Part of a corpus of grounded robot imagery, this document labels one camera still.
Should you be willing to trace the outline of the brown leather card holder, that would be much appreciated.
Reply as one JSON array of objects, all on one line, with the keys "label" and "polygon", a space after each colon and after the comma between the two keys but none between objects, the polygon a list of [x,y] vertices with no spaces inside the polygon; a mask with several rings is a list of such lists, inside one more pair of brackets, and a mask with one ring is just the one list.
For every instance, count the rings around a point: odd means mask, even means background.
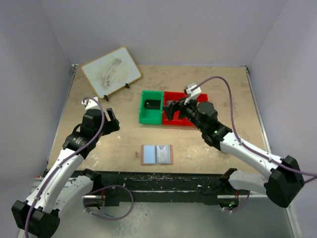
[{"label": "brown leather card holder", "polygon": [[174,164],[172,145],[141,145],[135,154],[142,166]]}]

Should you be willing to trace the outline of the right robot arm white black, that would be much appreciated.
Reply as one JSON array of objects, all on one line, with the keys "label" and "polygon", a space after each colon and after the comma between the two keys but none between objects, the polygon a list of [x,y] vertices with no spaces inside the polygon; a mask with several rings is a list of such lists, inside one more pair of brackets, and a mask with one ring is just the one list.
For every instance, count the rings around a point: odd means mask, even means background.
[{"label": "right robot arm white black", "polygon": [[245,162],[258,174],[230,169],[222,177],[221,190],[232,194],[235,190],[249,190],[265,194],[274,204],[286,208],[304,187],[305,181],[297,160],[291,156],[281,158],[241,139],[232,129],[218,121],[218,113],[210,102],[192,100],[172,101],[163,107],[168,120],[176,112],[187,118],[202,134],[210,147],[231,154]]}]

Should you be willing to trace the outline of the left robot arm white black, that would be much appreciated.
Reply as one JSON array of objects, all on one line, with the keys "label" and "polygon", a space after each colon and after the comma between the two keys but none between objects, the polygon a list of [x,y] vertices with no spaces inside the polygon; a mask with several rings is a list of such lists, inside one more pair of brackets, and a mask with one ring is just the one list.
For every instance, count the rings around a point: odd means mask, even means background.
[{"label": "left robot arm white black", "polygon": [[102,189],[101,174],[85,169],[67,186],[71,176],[94,150],[100,137],[120,129],[111,108],[103,111],[98,106],[87,107],[82,122],[67,136],[53,167],[34,191],[25,199],[17,200],[12,214],[21,238],[50,238],[56,232],[61,216],[76,200],[87,193],[97,194]]}]

